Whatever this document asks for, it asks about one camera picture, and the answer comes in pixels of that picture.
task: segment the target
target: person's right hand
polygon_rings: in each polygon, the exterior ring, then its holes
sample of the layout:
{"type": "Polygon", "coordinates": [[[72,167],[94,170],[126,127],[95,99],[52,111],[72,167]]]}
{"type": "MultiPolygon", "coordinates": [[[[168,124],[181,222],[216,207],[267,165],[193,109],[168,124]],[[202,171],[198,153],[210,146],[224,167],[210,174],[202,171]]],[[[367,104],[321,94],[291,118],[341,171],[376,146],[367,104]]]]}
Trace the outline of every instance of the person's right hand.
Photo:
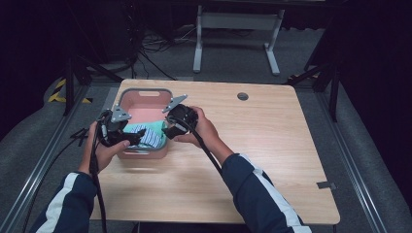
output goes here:
{"type": "MultiPolygon", "coordinates": [[[[206,118],[202,109],[190,106],[198,116],[196,132],[203,139],[204,144],[209,151],[219,160],[221,164],[233,154],[233,151],[221,140],[218,130],[215,125],[206,118]]],[[[192,143],[200,148],[199,142],[192,133],[185,135],[178,135],[174,138],[175,142],[192,143]]]]}

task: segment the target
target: hand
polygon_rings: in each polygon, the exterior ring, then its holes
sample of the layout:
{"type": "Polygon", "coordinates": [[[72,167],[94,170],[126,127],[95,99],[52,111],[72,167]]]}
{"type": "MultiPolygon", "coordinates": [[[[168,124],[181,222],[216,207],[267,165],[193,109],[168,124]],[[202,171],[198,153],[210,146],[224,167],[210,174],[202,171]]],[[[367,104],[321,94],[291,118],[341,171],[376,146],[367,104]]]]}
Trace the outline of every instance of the hand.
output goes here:
{"type": "MultiPolygon", "coordinates": [[[[215,125],[206,118],[202,109],[190,106],[197,113],[196,132],[203,139],[206,148],[219,160],[221,165],[233,154],[233,151],[221,140],[215,125]]],[[[175,142],[192,143],[200,148],[199,142],[193,134],[178,135],[173,139],[175,142]]]]}
{"type": "MultiPolygon", "coordinates": [[[[90,128],[88,129],[88,137],[87,137],[86,146],[83,152],[83,159],[78,169],[79,172],[84,172],[89,175],[90,175],[90,172],[88,170],[88,167],[90,164],[91,148],[93,147],[94,134],[96,133],[95,132],[96,125],[97,125],[97,122],[95,121],[94,123],[90,125],[90,128]]],[[[115,154],[117,154],[118,152],[125,150],[130,145],[130,142],[127,140],[124,140],[109,148],[100,144],[98,140],[96,144],[98,145],[96,149],[96,156],[97,156],[97,161],[99,165],[99,171],[102,171],[112,161],[113,156],[115,156],[115,154]]]]}

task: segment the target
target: table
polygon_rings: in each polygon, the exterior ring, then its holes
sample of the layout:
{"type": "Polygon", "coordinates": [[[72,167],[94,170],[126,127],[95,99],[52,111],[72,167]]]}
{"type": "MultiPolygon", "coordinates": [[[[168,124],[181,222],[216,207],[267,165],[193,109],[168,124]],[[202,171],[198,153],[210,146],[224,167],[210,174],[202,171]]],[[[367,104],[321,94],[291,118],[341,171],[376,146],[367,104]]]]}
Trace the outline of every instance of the table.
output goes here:
{"type": "MultiPolygon", "coordinates": [[[[201,107],[221,138],[246,153],[308,224],[336,224],[340,216],[294,89],[287,85],[125,80],[129,87],[165,87],[201,107]],[[249,95],[246,101],[237,94],[249,95]]],[[[100,175],[107,219],[242,223],[232,196],[203,150],[169,141],[162,159],[119,159],[100,175]]],[[[95,201],[92,219],[100,217],[95,201]]]]}

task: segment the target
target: person's left hand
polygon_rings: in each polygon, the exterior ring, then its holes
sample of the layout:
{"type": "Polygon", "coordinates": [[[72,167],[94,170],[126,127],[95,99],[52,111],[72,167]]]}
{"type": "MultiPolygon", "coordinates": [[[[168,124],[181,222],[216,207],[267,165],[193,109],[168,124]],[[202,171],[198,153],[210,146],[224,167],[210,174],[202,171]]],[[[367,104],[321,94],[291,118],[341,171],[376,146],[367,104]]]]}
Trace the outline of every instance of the person's left hand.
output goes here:
{"type": "MultiPolygon", "coordinates": [[[[83,159],[78,169],[79,172],[83,172],[89,175],[90,175],[90,172],[88,170],[88,167],[90,164],[91,148],[93,147],[93,138],[94,138],[94,134],[96,133],[95,132],[96,124],[97,122],[95,121],[94,123],[90,125],[90,128],[88,129],[88,137],[87,137],[86,146],[83,152],[83,159]]],[[[125,150],[130,145],[130,142],[127,140],[124,140],[109,148],[100,144],[98,140],[96,144],[98,144],[97,149],[96,149],[96,156],[97,156],[99,172],[100,172],[109,165],[109,163],[112,161],[113,156],[115,156],[115,154],[117,154],[118,152],[125,150]]]]}

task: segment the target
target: plastic bin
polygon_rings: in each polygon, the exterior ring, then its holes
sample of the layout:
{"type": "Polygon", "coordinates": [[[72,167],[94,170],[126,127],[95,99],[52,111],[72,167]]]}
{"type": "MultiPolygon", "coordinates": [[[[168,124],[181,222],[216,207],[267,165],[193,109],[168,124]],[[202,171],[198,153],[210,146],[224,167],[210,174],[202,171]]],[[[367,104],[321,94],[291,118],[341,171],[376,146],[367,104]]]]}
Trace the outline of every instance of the plastic bin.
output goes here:
{"type": "MultiPolygon", "coordinates": [[[[119,105],[132,115],[128,124],[153,122],[165,120],[167,113],[162,110],[170,103],[172,92],[164,88],[129,88],[120,97],[119,105]]],[[[167,154],[168,140],[166,135],[164,143],[157,148],[128,147],[125,151],[118,153],[119,158],[162,158],[167,154]]]]}

